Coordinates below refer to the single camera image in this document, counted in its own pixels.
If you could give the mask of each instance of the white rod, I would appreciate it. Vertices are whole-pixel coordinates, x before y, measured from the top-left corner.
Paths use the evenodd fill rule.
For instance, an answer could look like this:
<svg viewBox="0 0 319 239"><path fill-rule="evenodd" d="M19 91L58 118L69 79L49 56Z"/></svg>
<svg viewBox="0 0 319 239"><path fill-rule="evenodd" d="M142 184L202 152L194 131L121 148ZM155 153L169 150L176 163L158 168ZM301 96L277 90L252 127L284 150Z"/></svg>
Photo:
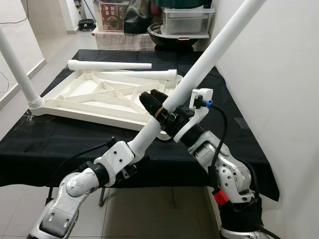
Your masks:
<svg viewBox="0 0 319 239"><path fill-rule="evenodd" d="M87 69L151 69L150 63L125 63L125 62L100 62L100 61L77 61L69 60L70 70Z"/></svg>
<svg viewBox="0 0 319 239"><path fill-rule="evenodd" d="M265 1L266 0L245 0L243 2L216 38L203 52L201 57L188 71L181 83L165 100L163 106L169 112L173 111L187 100L192 90L202 82ZM139 160L144 156L145 150L159 132L160 124L155 119L152 119L142 128L138 135L128 143L136 156L136 160Z"/></svg>
<svg viewBox="0 0 319 239"><path fill-rule="evenodd" d="M132 76L146 79L155 79L163 81L175 81L177 76L177 70L168 71L106 71L107 74L120 75L120 76Z"/></svg>
<svg viewBox="0 0 319 239"><path fill-rule="evenodd" d="M30 109L37 109L44 104L42 98L35 91L30 79L24 72L20 62L14 54L14 51L9 44L2 28L0 27L0 52L3 55L6 63L23 91Z"/></svg>

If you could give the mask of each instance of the black tablecloth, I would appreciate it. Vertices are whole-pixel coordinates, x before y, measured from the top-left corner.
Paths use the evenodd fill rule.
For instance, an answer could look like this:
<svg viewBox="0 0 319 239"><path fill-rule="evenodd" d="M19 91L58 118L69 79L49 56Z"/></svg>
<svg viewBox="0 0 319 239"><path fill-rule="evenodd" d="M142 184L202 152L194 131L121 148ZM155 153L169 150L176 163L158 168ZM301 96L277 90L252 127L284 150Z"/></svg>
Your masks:
<svg viewBox="0 0 319 239"><path fill-rule="evenodd" d="M152 70L177 69L178 73L184 76L200 55L201 52L181 54L79 50L73 59L152 63ZM48 93L71 73L69 69L63 69L42 95ZM199 87L212 88L214 103L221 106L228 115L229 130L225 143L232 155L254 167L260 192L277 201L279 190L272 169L216 68L207 75ZM220 137L223 119L218 112L211 110L201 122L201 126ZM0 186L56 186L57 182L53 183L50 175L64 159L103 143L112 136L118 140L130 141L136 134L133 130L57 116L33 117L30 111L27 111L0 142ZM101 156L105 150L106 148L101 148L72 160L63 167L60 176L63 177L87 160ZM150 156L151 160L129 180L122 181L115 187L208 185L207 174L181 143L156 139L146 151L146 155Z"/></svg>

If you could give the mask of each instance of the black bowl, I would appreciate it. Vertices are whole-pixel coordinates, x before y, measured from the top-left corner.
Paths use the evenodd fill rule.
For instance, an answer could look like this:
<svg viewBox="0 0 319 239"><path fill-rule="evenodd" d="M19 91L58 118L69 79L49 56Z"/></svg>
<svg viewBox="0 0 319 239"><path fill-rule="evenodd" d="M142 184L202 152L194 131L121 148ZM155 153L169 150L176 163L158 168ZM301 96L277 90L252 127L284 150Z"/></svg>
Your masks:
<svg viewBox="0 0 319 239"><path fill-rule="evenodd" d="M197 38L165 38L160 32L162 24L162 22L157 22L148 27L148 33L157 46L173 50L186 50L198 41Z"/></svg>

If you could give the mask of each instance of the white pvc pipe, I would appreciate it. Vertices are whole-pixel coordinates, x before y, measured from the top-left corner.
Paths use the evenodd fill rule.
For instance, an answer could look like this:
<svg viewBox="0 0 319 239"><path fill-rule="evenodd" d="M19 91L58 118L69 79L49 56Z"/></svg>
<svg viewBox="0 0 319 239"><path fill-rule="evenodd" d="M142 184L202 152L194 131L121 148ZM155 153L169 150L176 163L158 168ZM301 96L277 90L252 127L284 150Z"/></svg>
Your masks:
<svg viewBox="0 0 319 239"><path fill-rule="evenodd" d="M265 1L266 0L245 0L243 2L232 18L185 75L181 83L165 100L163 106L169 112L173 111L187 100L192 90L202 82ZM135 161L140 160L144 156L145 150L153 142L159 132L160 124L155 119L152 119L142 128L138 135L128 143L135 154Z"/></svg>
<svg viewBox="0 0 319 239"><path fill-rule="evenodd" d="M87 69L151 69L152 64L69 60L68 67L74 71Z"/></svg>
<svg viewBox="0 0 319 239"><path fill-rule="evenodd" d="M35 91L30 79L24 72L20 62L16 58L11 45L4 35L2 28L0 27L0 52L3 55L6 63L12 71L15 80L18 82L21 90L23 91L30 109L37 109L44 105L44 101Z"/></svg>
<svg viewBox="0 0 319 239"><path fill-rule="evenodd" d="M164 81L175 81L177 76L177 70L168 71L107 71L107 74L121 75L121 76L132 76L139 78L164 80Z"/></svg>

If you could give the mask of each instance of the blue connector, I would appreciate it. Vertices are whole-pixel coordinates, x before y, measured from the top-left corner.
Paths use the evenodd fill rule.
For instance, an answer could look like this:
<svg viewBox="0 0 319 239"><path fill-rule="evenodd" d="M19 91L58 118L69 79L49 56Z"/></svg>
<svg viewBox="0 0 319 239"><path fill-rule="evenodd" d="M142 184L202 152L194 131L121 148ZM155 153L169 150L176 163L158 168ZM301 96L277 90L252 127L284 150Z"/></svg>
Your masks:
<svg viewBox="0 0 319 239"><path fill-rule="evenodd" d="M205 101L205 103L206 103L206 107L207 107L208 109L210 109L210 108L212 107L214 101Z"/></svg>

